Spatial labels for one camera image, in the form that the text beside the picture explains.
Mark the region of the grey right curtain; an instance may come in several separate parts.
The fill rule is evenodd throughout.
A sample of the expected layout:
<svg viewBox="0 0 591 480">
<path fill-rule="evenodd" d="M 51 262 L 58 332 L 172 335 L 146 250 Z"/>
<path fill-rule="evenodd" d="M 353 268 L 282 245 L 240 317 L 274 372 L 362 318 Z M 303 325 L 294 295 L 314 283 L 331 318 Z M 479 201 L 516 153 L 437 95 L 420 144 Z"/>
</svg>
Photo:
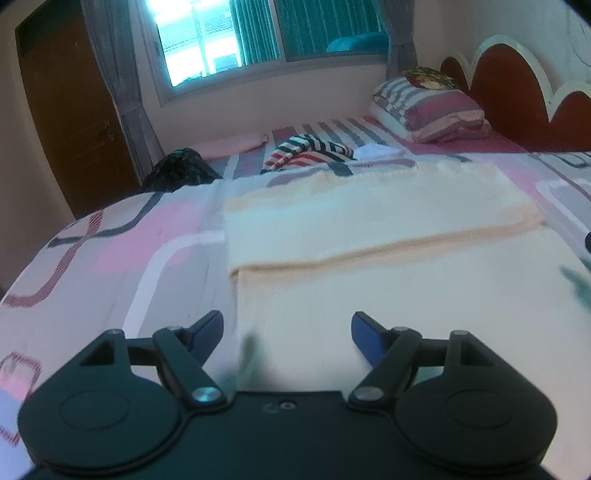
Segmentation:
<svg viewBox="0 0 591 480">
<path fill-rule="evenodd" d="M 375 6 L 389 37 L 387 79 L 418 66 L 414 42 L 414 0 L 377 0 Z"/>
</svg>

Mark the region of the white folded cloth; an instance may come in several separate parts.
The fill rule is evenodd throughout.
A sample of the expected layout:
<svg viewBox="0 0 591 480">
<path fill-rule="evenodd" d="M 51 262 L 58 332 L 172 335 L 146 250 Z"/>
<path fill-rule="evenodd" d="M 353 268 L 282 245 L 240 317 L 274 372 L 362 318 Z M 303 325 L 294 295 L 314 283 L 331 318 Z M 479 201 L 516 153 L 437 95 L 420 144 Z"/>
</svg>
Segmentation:
<svg viewBox="0 0 591 480">
<path fill-rule="evenodd" d="M 407 150 L 401 145 L 370 143 L 353 150 L 353 158 L 361 162 L 395 160 L 405 156 Z"/>
</svg>

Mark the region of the pink folded cloth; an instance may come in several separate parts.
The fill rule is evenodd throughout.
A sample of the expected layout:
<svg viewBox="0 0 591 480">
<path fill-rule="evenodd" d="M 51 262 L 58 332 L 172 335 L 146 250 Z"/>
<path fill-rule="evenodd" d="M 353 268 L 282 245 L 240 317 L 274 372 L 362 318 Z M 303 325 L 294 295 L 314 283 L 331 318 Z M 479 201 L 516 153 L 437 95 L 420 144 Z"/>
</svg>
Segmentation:
<svg viewBox="0 0 591 480">
<path fill-rule="evenodd" d="M 267 142 L 269 142 L 269 136 L 266 133 L 250 133 L 199 142 L 191 145 L 190 148 L 196 151 L 205 161 L 211 161 L 255 150 L 266 145 Z"/>
</svg>

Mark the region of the grey left curtain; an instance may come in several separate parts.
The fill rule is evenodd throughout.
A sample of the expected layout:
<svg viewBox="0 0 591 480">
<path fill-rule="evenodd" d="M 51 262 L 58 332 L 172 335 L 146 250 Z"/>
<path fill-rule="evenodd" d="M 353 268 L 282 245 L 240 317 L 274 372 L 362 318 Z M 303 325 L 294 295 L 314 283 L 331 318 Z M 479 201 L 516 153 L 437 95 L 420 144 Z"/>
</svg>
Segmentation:
<svg viewBox="0 0 591 480">
<path fill-rule="evenodd" d="M 142 103 L 129 3 L 86 0 L 81 8 L 99 72 L 117 111 L 133 168 L 142 181 L 164 153 Z"/>
</svg>

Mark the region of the colourful printed cushion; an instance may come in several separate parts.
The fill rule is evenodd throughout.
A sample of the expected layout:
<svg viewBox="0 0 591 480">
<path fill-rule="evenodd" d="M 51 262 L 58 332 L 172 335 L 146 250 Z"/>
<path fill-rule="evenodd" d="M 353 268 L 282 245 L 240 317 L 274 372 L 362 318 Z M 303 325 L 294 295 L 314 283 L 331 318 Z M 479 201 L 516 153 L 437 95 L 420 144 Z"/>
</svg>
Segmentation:
<svg viewBox="0 0 591 480">
<path fill-rule="evenodd" d="M 460 90 L 460 86 L 452 77 L 429 67 L 418 66 L 402 71 L 401 75 L 416 88 L 427 90 Z"/>
</svg>

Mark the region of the cream cloth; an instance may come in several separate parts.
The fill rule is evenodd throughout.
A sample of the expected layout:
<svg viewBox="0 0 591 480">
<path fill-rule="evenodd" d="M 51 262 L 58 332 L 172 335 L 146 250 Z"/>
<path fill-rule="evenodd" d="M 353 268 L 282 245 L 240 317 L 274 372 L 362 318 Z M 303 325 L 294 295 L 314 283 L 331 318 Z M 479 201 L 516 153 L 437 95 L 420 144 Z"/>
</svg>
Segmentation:
<svg viewBox="0 0 591 480">
<path fill-rule="evenodd" d="M 318 173 L 225 206 L 238 385 L 349 392 L 363 311 L 427 338 L 474 334 L 553 402 L 545 466 L 590 473 L 590 265 L 492 164 Z"/>
</svg>

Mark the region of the dark green black garment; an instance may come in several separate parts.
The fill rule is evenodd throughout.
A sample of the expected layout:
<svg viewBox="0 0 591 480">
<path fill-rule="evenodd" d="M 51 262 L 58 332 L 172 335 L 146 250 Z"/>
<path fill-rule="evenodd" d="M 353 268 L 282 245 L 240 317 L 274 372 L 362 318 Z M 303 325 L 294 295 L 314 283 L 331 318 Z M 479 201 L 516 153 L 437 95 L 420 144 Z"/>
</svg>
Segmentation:
<svg viewBox="0 0 591 480">
<path fill-rule="evenodd" d="M 163 157 L 145 177 L 142 192 L 174 192 L 184 186 L 208 185 L 221 179 L 199 153 L 177 149 Z"/>
</svg>

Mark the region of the grey curtain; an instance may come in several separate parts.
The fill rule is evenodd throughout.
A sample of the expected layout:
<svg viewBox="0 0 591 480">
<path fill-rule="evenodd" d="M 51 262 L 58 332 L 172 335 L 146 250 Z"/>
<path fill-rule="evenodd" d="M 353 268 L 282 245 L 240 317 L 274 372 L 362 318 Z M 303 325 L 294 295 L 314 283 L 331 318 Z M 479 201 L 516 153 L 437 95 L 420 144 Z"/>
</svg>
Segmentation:
<svg viewBox="0 0 591 480">
<path fill-rule="evenodd" d="M 375 6 L 389 37 L 387 79 L 418 66 L 414 42 L 414 0 L 377 0 Z"/>
<path fill-rule="evenodd" d="M 164 153 L 142 103 L 129 3 L 86 0 L 81 8 L 99 72 L 117 111 L 133 168 L 142 181 Z"/>
</svg>

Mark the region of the patterned pink grey bedsheet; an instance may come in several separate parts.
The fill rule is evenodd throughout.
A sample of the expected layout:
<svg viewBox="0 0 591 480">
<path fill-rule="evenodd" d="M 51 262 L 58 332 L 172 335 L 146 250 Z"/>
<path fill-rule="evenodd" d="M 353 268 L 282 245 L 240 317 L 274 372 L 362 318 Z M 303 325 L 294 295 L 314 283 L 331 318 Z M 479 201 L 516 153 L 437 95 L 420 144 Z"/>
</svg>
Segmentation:
<svg viewBox="0 0 591 480">
<path fill-rule="evenodd" d="M 590 265 L 590 151 L 526 152 L 490 136 L 407 144 L 404 157 L 224 177 L 171 193 L 128 197 L 59 232 L 1 302 L 1 475 L 32 464 L 17 417 L 33 392 L 107 330 L 127 338 L 187 327 L 211 311 L 224 332 L 205 372 L 228 394 L 238 385 L 238 290 L 228 270 L 226 204 L 318 173 L 411 171 L 441 162 L 492 164 L 527 194 L 570 249 Z"/>
</svg>

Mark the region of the striped pink grey pillow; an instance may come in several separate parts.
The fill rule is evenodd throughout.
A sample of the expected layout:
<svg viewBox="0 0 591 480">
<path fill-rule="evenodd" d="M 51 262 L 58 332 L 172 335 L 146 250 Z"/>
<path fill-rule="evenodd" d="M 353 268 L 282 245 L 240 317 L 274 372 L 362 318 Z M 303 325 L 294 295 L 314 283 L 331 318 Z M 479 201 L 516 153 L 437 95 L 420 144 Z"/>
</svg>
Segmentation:
<svg viewBox="0 0 591 480">
<path fill-rule="evenodd" d="M 405 77 L 374 90 L 370 114 L 411 143 L 479 139 L 491 133 L 484 110 L 463 91 L 417 87 Z"/>
</svg>

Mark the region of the red white scalloped headboard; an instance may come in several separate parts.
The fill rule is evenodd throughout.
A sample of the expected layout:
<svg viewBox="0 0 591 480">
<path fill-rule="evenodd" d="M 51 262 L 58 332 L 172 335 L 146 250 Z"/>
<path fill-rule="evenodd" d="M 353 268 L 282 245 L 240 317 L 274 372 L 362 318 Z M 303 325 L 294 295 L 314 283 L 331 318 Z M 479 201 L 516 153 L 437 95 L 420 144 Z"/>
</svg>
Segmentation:
<svg viewBox="0 0 591 480">
<path fill-rule="evenodd" d="M 471 60 L 452 53 L 440 70 L 485 111 L 493 129 L 531 152 L 590 150 L 590 83 L 553 88 L 535 55 L 506 35 L 494 35 Z"/>
</svg>

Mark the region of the striped red black white garment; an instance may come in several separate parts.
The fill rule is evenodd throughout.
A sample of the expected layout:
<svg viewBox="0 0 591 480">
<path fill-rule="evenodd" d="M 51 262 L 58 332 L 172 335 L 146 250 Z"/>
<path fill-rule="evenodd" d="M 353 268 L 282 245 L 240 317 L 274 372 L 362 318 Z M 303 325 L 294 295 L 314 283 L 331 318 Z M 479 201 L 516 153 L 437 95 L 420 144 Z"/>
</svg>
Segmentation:
<svg viewBox="0 0 591 480">
<path fill-rule="evenodd" d="M 261 174 L 329 163 L 346 163 L 355 159 L 352 148 L 341 143 L 303 134 L 287 138 L 263 161 Z"/>
</svg>

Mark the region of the brown wooden door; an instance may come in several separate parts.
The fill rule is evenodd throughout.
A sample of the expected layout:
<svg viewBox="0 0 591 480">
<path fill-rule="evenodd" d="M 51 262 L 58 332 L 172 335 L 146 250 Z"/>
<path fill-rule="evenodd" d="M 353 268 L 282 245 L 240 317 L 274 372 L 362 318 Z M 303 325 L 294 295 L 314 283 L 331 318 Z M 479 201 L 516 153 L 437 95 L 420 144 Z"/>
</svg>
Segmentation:
<svg viewBox="0 0 591 480">
<path fill-rule="evenodd" d="M 138 179 L 80 3 L 46 1 L 15 35 L 31 116 L 72 214 L 134 194 Z"/>
</svg>

